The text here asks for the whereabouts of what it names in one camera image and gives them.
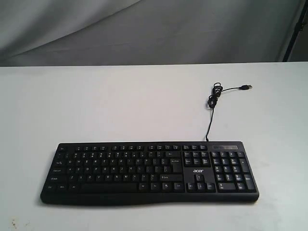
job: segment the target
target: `gray backdrop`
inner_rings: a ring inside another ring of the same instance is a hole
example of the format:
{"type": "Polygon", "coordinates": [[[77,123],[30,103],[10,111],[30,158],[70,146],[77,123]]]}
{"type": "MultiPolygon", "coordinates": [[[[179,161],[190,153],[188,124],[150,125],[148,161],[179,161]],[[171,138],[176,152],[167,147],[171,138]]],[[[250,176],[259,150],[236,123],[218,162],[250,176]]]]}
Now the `gray backdrop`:
{"type": "Polygon", "coordinates": [[[280,61],[303,0],[0,0],[0,65],[280,61]]]}

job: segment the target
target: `white tabletop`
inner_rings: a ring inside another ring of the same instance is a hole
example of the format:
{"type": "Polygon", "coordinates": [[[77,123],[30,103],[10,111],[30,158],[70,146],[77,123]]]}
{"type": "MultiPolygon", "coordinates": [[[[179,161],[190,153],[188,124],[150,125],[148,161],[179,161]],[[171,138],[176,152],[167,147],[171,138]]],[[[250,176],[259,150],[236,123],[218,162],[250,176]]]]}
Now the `white tabletop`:
{"type": "Polygon", "coordinates": [[[1,67],[0,230],[307,230],[308,63],[1,67]],[[61,142],[242,141],[254,204],[45,205],[61,142]]]}

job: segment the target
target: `space bar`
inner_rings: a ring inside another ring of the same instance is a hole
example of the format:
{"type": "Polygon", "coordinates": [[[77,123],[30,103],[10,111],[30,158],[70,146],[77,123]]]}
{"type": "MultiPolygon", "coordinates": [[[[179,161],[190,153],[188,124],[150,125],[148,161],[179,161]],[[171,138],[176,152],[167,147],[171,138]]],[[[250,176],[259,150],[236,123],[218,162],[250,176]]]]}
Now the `space bar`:
{"type": "Polygon", "coordinates": [[[136,191],[136,183],[83,184],[80,189],[81,193],[134,193],[136,191]]]}

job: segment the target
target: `black keyboard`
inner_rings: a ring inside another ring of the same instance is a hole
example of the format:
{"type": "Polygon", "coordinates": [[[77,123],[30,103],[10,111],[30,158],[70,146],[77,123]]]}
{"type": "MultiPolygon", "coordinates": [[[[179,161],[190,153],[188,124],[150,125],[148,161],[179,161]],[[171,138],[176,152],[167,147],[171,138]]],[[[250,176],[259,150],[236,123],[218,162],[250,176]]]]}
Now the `black keyboard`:
{"type": "Polygon", "coordinates": [[[241,142],[61,143],[40,195],[47,204],[256,201],[241,142]]]}

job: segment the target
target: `acer keyboard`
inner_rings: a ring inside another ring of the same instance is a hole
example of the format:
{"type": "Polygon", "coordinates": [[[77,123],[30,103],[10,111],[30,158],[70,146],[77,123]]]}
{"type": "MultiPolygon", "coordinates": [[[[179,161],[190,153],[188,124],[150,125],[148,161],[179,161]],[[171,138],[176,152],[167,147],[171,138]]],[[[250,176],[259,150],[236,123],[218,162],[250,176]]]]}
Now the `acer keyboard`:
{"type": "Polygon", "coordinates": [[[63,205],[256,201],[243,144],[209,142],[61,143],[41,200],[63,205]]]}

